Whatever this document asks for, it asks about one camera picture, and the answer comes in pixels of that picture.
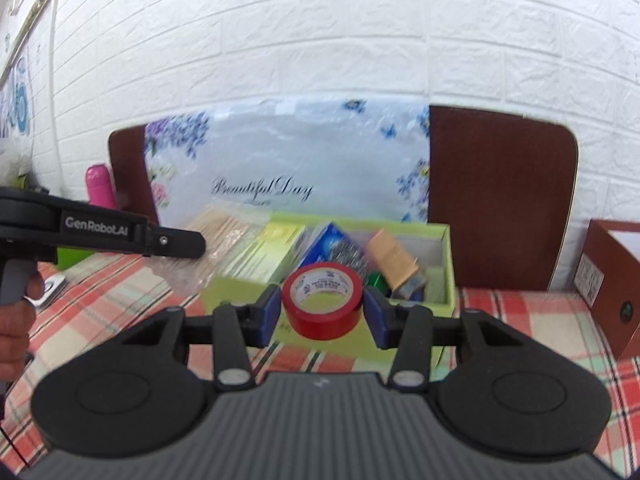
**tape label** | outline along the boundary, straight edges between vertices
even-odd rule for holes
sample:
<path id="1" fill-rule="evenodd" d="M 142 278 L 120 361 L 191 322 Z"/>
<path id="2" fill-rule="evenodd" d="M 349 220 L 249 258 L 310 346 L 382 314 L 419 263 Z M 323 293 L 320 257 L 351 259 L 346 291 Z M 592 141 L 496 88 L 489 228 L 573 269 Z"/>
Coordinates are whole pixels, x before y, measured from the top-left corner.
<path id="1" fill-rule="evenodd" d="M 353 296 L 353 282 L 346 274 L 335 269 L 314 269 L 304 272 L 296 278 L 291 289 L 293 301 L 300 310 L 305 310 L 304 303 L 313 294 L 319 292 L 340 294 L 342 299 L 330 308 L 326 308 L 325 313 L 342 308 Z"/>

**cardboard piece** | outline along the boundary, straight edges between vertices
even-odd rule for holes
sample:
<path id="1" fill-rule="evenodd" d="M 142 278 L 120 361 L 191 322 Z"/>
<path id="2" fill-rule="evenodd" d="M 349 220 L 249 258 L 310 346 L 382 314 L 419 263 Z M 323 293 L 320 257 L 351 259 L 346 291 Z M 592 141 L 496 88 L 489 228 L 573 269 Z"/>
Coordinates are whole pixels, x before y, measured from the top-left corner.
<path id="1" fill-rule="evenodd" d="M 406 251 L 394 236 L 384 229 L 380 229 L 367 244 L 367 254 L 373 258 L 382 271 L 391 290 L 398 290 L 408 282 L 412 276 L 420 273 L 415 259 Z M 418 286 L 424 285 L 424 278 L 418 280 Z M 405 298 L 409 298 L 413 290 L 409 290 Z"/>
<path id="2" fill-rule="evenodd" d="M 575 288 L 617 360 L 640 355 L 640 223 L 591 220 Z"/>

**wooden sticks package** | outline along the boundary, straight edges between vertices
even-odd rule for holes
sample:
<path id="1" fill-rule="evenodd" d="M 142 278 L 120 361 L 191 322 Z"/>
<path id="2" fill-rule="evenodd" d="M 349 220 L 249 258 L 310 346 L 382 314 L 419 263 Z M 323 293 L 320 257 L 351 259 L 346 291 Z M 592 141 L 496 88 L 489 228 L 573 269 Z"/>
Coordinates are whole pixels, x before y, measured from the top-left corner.
<path id="1" fill-rule="evenodd" d="M 180 226 L 199 231 L 207 250 L 199 260 L 153 256 L 148 266 L 178 294 L 197 294 L 213 276 L 226 267 L 260 234 L 269 220 L 268 211 L 254 206 L 216 203 L 207 206 L 191 221 Z"/>

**green cardboard box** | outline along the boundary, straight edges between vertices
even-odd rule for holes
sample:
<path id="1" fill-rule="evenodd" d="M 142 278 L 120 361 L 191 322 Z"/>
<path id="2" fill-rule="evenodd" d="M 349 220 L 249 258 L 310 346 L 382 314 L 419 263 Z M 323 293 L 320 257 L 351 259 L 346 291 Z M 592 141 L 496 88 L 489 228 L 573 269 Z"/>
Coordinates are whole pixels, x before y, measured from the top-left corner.
<path id="1" fill-rule="evenodd" d="M 88 258 L 95 251 L 86 251 L 84 249 L 69 249 L 66 247 L 58 248 L 58 264 L 56 267 L 62 272 L 73 267 L 75 264 L 80 263 L 82 260 Z"/>
<path id="2" fill-rule="evenodd" d="M 423 305 L 439 317 L 451 317 L 456 306 L 456 289 L 449 237 L 449 226 L 442 224 L 400 223 L 358 219 L 335 219 L 321 216 L 274 213 L 273 221 L 293 222 L 309 226 L 330 221 L 345 231 L 352 240 L 365 245 L 369 237 L 378 229 L 385 228 L 418 259 L 421 269 L 428 277 L 428 288 Z M 221 302 L 253 303 L 264 290 L 264 285 L 240 282 L 232 278 L 215 277 L 200 293 L 207 312 L 213 311 Z M 395 350 L 380 350 L 373 342 L 364 316 L 358 325 L 341 338 L 330 341 L 315 341 L 297 334 L 292 329 L 287 314 L 282 309 L 273 340 L 285 344 L 302 346 L 321 352 L 356 358 L 385 367 L 391 364 Z M 442 348 L 434 348 L 432 365 L 435 366 L 442 355 Z"/>

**blue flower print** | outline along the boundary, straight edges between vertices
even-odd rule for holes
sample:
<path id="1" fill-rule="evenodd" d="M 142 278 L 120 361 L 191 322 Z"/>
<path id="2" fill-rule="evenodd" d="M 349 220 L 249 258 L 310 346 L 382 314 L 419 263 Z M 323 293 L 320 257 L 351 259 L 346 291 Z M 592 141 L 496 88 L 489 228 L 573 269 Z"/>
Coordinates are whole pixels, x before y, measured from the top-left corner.
<path id="1" fill-rule="evenodd" d="M 357 114 L 363 114 L 367 101 L 364 99 L 351 99 L 342 103 L 345 110 L 353 110 Z"/>
<path id="2" fill-rule="evenodd" d="M 420 125 L 420 129 L 424 133 L 424 136 L 425 137 L 429 137 L 429 135 L 430 135 L 429 128 L 430 128 L 431 123 L 430 123 L 430 119 L 429 119 L 429 107 L 428 106 L 425 106 L 422 109 L 422 111 L 416 117 L 416 120 L 418 121 L 418 124 Z"/>
<path id="3" fill-rule="evenodd" d="M 409 203 L 409 212 L 402 217 L 403 222 L 428 222 L 429 180 L 429 163 L 423 158 L 418 159 L 411 173 L 396 179 L 398 195 Z"/>
<path id="4" fill-rule="evenodd" d="M 166 147 L 186 147 L 187 156 L 196 158 L 197 147 L 207 140 L 209 114 L 184 114 L 149 123 L 145 127 L 145 155 L 164 150 Z"/>
<path id="5" fill-rule="evenodd" d="M 395 124 L 392 124 L 389 128 L 380 128 L 380 133 L 382 133 L 382 136 L 385 137 L 385 139 L 395 139 L 398 134 L 396 132 Z"/>

